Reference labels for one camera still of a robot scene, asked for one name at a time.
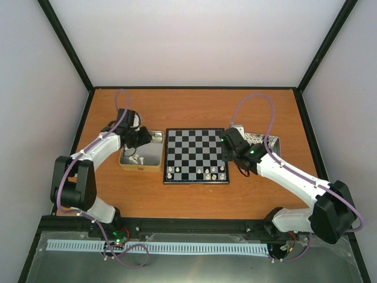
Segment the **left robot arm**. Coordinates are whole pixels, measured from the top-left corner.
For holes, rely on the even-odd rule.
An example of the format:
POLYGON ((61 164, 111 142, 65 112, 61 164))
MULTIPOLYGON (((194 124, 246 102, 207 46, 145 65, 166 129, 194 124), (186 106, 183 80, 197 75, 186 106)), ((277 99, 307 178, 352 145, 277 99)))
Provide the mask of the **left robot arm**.
POLYGON ((123 223, 115 216, 119 210, 97 195, 95 171, 121 148, 137 149, 149 144, 152 137, 141 126, 140 115, 121 108, 115 121, 104 127, 99 135, 82 150, 60 156, 54 163, 50 198, 62 213, 75 212, 102 222, 102 231, 109 237, 118 236, 123 223))

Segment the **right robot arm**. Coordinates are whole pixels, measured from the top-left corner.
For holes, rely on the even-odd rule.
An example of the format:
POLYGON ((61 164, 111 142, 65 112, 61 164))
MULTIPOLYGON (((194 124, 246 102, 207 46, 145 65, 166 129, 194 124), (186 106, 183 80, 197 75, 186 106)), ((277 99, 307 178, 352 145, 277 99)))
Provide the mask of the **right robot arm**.
POLYGON ((253 173, 277 183, 307 204, 306 209, 273 209, 264 219, 272 237, 307 232, 335 244, 351 229, 358 215, 345 183, 330 183, 299 170, 271 152, 266 141, 250 144, 239 128, 223 131, 220 140, 225 162, 233 162, 246 176, 253 173))

